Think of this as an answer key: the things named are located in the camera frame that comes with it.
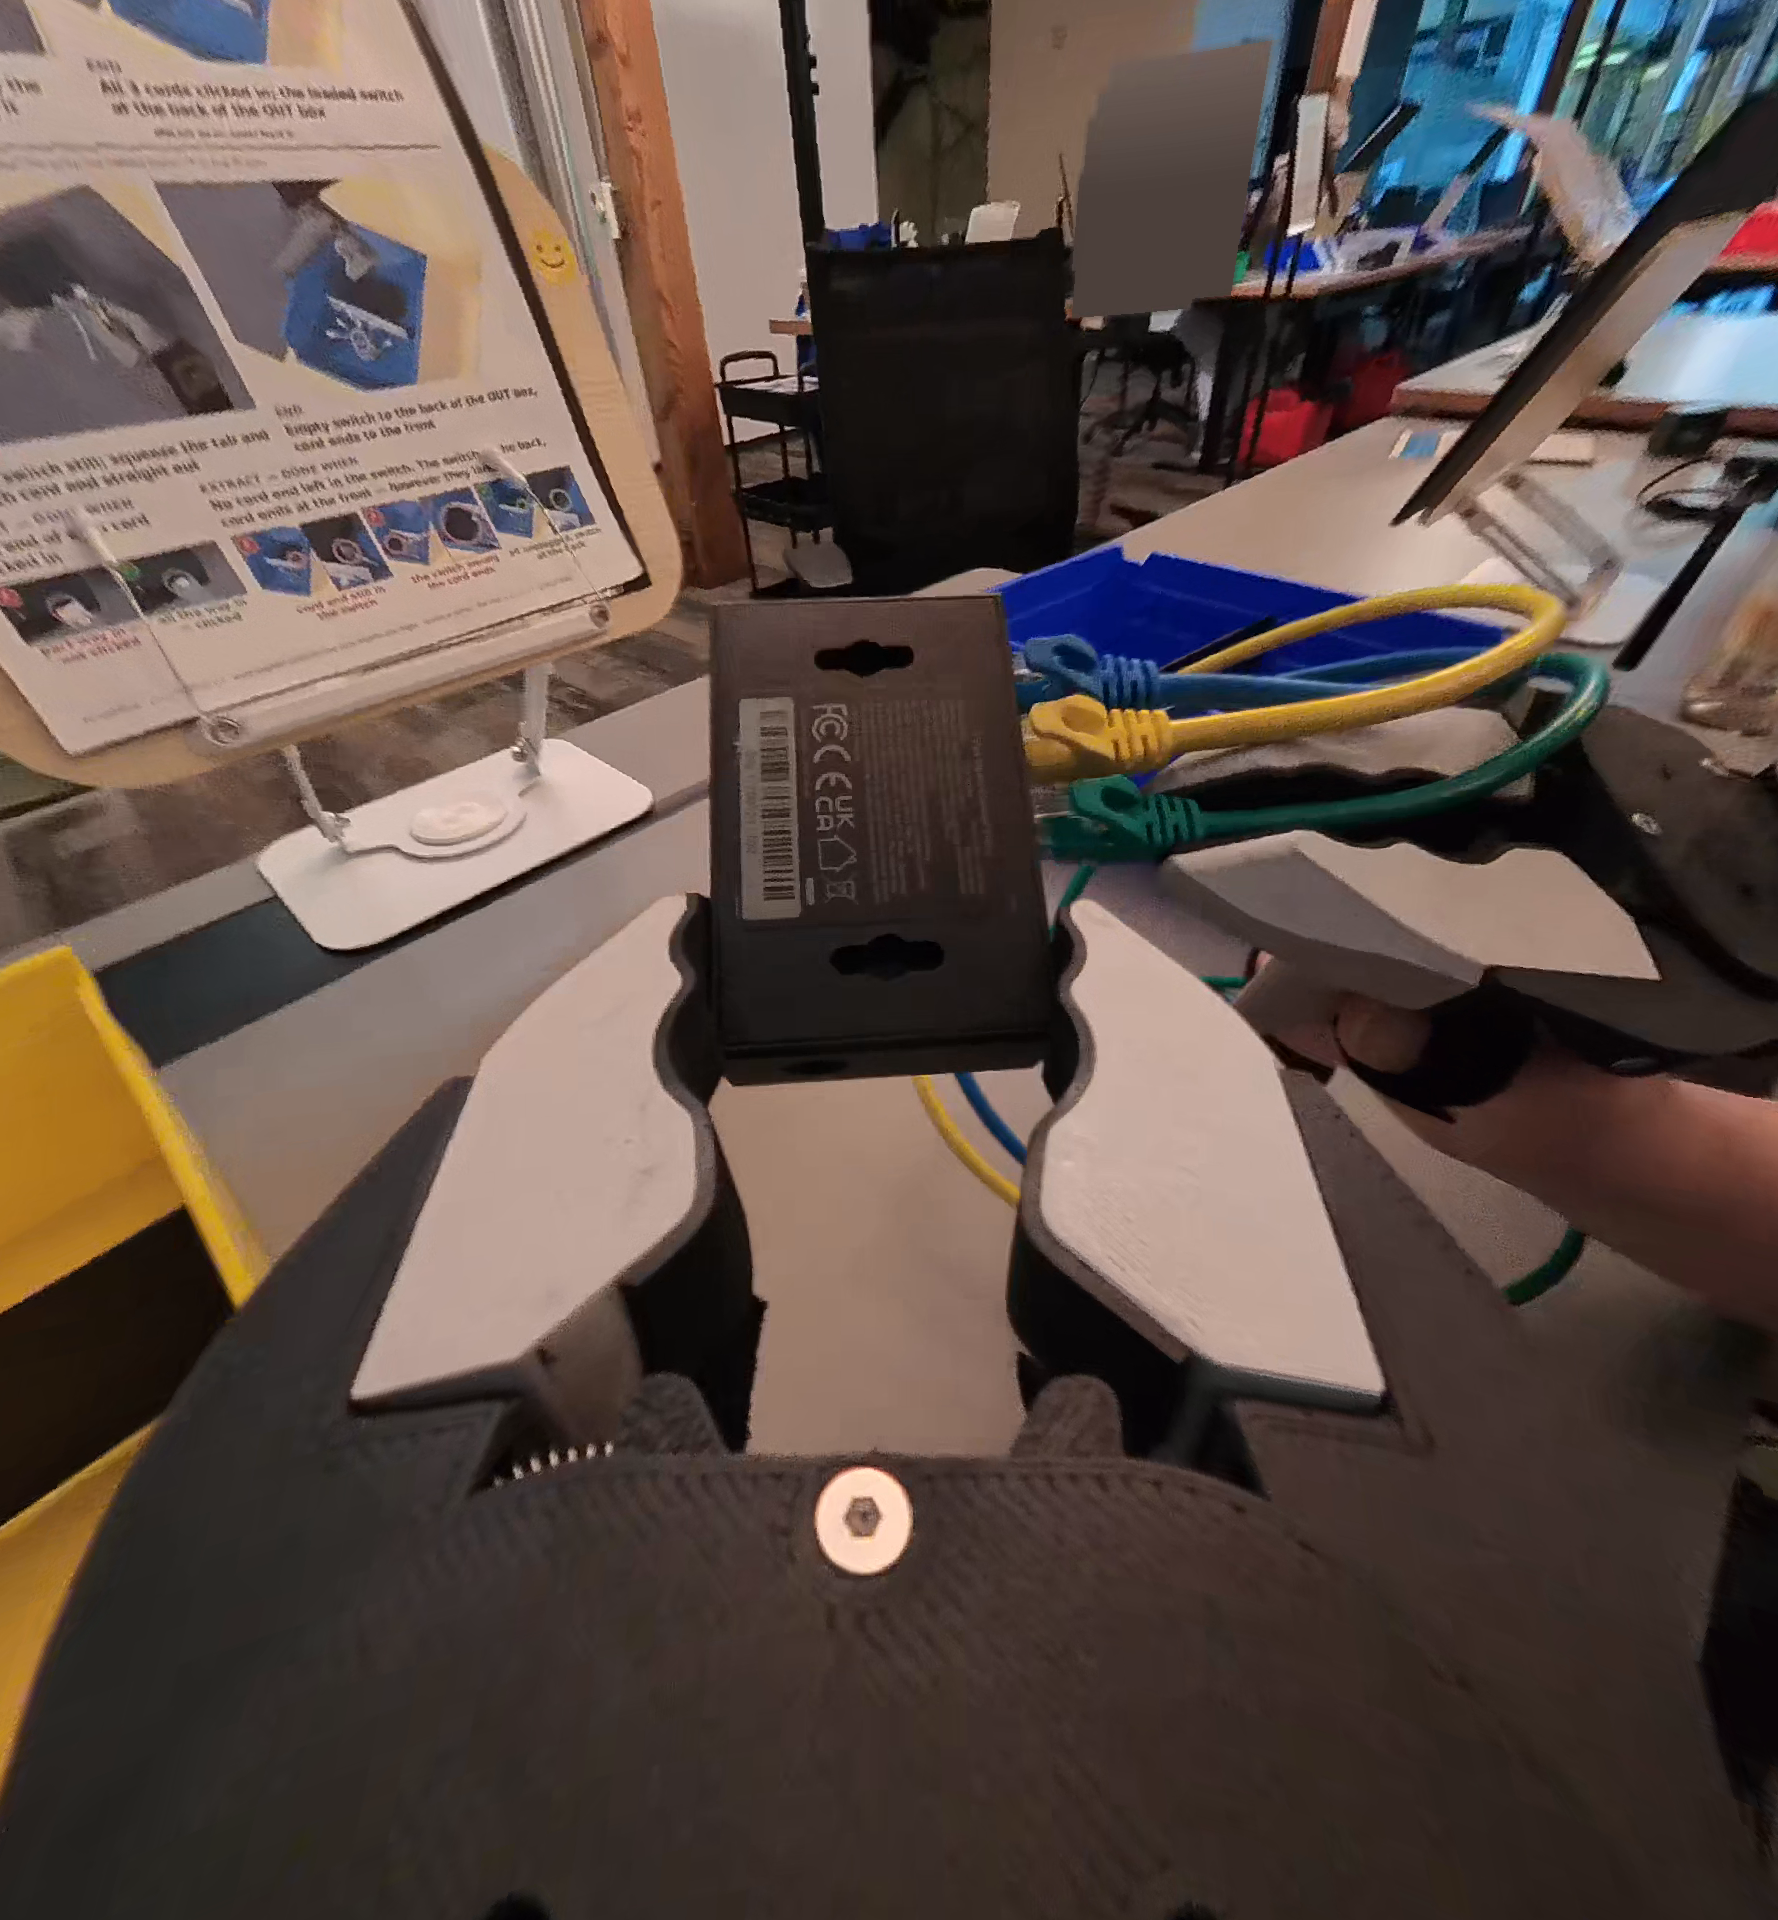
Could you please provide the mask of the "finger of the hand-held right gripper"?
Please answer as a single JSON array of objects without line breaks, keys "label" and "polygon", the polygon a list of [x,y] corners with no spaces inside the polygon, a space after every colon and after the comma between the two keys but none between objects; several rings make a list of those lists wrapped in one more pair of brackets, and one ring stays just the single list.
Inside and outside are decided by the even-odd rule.
[{"label": "finger of the hand-held right gripper", "polygon": [[1659,980],[1623,903],[1548,849],[1470,863],[1281,833],[1168,856],[1158,880],[1268,958],[1237,994],[1245,1013],[1330,1013],[1341,996],[1424,1013],[1519,973]]},{"label": "finger of the hand-held right gripper", "polygon": [[1494,707],[1441,707],[1349,735],[1190,753],[1172,765],[1172,792],[1211,811],[1356,799],[1470,775],[1519,743]]}]

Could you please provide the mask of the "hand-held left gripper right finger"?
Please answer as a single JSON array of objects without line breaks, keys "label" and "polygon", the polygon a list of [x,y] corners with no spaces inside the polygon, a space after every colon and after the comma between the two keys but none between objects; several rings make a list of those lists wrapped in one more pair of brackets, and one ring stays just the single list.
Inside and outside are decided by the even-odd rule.
[{"label": "hand-held left gripper right finger", "polygon": [[1388,1384],[1249,1025],[1096,902],[1051,957],[1047,1113],[1008,1272],[1022,1378],[1100,1381],[1135,1455],[1214,1455],[1237,1404],[1379,1419]]}]

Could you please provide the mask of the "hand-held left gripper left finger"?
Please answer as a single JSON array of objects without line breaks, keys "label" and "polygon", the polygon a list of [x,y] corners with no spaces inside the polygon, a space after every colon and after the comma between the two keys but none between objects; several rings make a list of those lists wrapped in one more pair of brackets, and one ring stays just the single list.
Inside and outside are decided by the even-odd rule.
[{"label": "hand-held left gripper left finger", "polygon": [[709,903],[657,898],[481,1058],[423,1188],[351,1406],[520,1404],[618,1439],[651,1375],[747,1448],[766,1303],[709,1119]]}]

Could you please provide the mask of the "black network switch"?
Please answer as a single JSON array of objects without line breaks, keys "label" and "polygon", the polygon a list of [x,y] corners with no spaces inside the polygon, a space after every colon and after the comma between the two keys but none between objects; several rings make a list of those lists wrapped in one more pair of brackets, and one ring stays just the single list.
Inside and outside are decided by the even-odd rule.
[{"label": "black network switch", "polygon": [[1051,924],[994,593],[709,615],[709,1013],[735,1085],[1045,1058]]}]

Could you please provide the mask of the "person's right forearm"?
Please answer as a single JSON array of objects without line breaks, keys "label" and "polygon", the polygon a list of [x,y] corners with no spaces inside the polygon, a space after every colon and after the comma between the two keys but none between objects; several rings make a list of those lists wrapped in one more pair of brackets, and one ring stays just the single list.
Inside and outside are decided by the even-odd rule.
[{"label": "person's right forearm", "polygon": [[1778,1101],[1624,1084],[1558,1209],[1699,1303],[1778,1335]]}]

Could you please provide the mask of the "person's right hand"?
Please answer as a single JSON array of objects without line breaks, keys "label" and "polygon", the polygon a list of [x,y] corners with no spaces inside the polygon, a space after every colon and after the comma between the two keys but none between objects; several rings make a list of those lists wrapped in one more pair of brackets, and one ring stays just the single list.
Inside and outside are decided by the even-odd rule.
[{"label": "person's right hand", "polygon": [[1484,1101],[1432,1098],[1455,1052],[1450,1009],[1406,1012],[1340,996],[1304,1042],[1323,1067],[1353,1075],[1398,1123],[1434,1152],[1542,1198],[1575,1224],[1653,1183],[1639,1165],[1691,1113],[1699,1085],[1623,1077],[1564,1048],[1522,1048],[1513,1077]]}]

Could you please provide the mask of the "blue plastic bin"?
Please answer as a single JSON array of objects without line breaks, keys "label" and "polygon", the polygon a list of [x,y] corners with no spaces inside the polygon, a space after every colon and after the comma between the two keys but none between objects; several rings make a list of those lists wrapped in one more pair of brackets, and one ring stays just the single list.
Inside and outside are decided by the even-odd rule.
[{"label": "blue plastic bin", "polygon": [[[1077,636],[1103,657],[1144,658],[1172,671],[1181,658],[1204,658],[1258,620],[1281,631],[1349,603],[1346,593],[1312,589],[1279,576],[1248,573],[1174,556],[1125,558],[1116,547],[1095,548],[1069,563],[1001,583],[1014,645]],[[1359,626],[1323,632],[1237,665],[1265,678],[1330,678],[1356,661],[1447,649],[1470,658],[1509,631],[1507,619],[1478,609],[1408,612]]]}]

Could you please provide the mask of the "yellow plastic bin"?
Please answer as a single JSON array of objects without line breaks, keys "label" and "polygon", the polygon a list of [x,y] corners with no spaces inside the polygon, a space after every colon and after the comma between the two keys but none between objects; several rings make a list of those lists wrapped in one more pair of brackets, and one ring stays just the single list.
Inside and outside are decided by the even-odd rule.
[{"label": "yellow plastic bin", "polygon": [[0,967],[0,1785],[119,1481],[269,1264],[86,964]]}]

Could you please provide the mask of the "wooden column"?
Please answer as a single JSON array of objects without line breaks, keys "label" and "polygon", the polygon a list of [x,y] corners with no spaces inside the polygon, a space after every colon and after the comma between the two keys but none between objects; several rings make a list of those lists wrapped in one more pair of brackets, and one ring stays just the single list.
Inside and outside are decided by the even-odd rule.
[{"label": "wooden column", "polygon": [[579,4],[578,13],[620,209],[620,286],[662,491],[688,581],[724,589],[747,581],[750,563],[712,389],[654,13],[651,4]]}]

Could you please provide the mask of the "black pole lamp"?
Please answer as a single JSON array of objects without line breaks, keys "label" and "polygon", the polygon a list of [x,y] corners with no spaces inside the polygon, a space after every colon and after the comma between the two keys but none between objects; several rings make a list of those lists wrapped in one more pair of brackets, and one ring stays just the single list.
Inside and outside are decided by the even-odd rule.
[{"label": "black pole lamp", "polygon": [[823,146],[816,128],[816,55],[809,4],[780,0],[781,85],[789,99],[790,164],[806,251],[826,247]]}]

